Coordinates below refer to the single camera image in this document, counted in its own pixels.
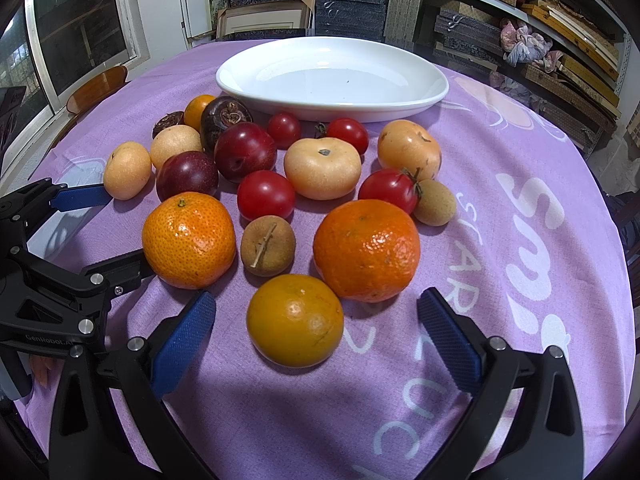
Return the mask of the person's left hand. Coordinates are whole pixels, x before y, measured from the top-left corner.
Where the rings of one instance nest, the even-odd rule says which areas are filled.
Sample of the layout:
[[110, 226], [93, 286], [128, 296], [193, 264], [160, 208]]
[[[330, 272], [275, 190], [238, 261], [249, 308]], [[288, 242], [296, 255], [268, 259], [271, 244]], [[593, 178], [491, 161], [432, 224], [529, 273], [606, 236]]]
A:
[[45, 389], [50, 389], [53, 381], [58, 378], [58, 364], [60, 361], [50, 356], [29, 357], [29, 366], [35, 381]]

